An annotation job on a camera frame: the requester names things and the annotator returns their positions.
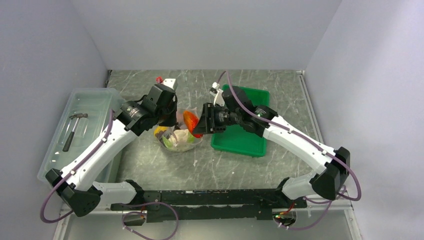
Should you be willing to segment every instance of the orange object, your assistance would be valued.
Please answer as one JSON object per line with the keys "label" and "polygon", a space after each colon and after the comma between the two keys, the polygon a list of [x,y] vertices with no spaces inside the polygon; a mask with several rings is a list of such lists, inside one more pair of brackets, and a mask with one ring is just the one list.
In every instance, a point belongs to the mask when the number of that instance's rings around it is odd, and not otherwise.
{"label": "orange object", "polygon": [[281,215],[288,214],[293,209],[294,206],[295,206],[295,202],[293,201],[287,211],[282,211],[279,214]]}
{"label": "orange object", "polygon": [[193,134],[193,130],[199,123],[199,119],[196,115],[194,115],[191,111],[184,111],[182,113],[182,116],[184,117],[184,123],[188,128],[188,131],[193,135],[195,138],[199,139],[203,137],[203,134]]}

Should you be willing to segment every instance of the hammer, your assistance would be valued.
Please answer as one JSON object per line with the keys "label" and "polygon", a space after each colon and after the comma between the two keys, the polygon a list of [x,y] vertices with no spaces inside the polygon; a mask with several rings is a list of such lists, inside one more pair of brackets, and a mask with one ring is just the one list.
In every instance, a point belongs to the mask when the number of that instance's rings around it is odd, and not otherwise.
{"label": "hammer", "polygon": [[65,145],[63,146],[64,152],[69,151],[69,147],[71,146],[72,139],[74,138],[74,134],[75,134],[75,130],[77,129],[78,122],[80,121],[81,118],[87,118],[88,116],[89,115],[87,113],[76,113],[76,114],[71,115],[69,117],[71,119],[71,121],[72,121],[72,119],[76,118],[76,122],[75,122],[75,125],[72,128],[72,131],[70,132],[69,136],[67,137]]}

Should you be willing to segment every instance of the black metal base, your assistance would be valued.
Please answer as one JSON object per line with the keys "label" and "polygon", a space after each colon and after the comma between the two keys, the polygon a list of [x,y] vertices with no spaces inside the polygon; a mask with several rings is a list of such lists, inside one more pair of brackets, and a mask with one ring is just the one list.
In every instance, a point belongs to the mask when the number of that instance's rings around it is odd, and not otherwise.
{"label": "black metal base", "polygon": [[[180,220],[256,218],[272,220],[272,209],[288,209],[292,200],[284,198],[278,189],[233,190],[164,190],[144,191],[145,202],[163,202],[172,205]],[[303,198],[294,201],[294,208],[306,208]],[[147,208],[147,222],[158,223],[174,220],[175,216],[165,206]],[[112,211],[133,211],[134,208],[112,204]]]}

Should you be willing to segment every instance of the hammer head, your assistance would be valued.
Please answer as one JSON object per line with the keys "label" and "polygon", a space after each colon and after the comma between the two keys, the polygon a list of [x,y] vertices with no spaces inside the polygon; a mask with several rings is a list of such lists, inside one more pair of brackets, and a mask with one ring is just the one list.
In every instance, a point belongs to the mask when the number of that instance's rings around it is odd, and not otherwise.
{"label": "hammer head", "polygon": [[80,119],[80,118],[88,118],[88,114],[87,113],[75,113],[74,115],[71,115],[69,118],[70,119],[74,119],[74,118],[77,118],[77,119]]}

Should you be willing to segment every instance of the clear plastic bin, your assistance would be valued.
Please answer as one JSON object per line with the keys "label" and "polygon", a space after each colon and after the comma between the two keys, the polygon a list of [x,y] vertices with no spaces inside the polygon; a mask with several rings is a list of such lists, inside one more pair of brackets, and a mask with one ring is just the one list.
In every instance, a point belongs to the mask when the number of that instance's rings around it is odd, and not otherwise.
{"label": "clear plastic bin", "polygon": [[[108,124],[109,109],[117,111],[124,102],[125,100],[114,88],[74,89],[54,132],[37,178],[50,185],[45,178],[46,173],[50,169],[61,170],[81,155]],[[79,120],[69,151],[64,152],[65,142],[76,122],[75,118],[69,117],[78,113],[88,114],[88,117]],[[96,181],[114,182],[120,160],[121,154],[118,154],[98,175]]]}

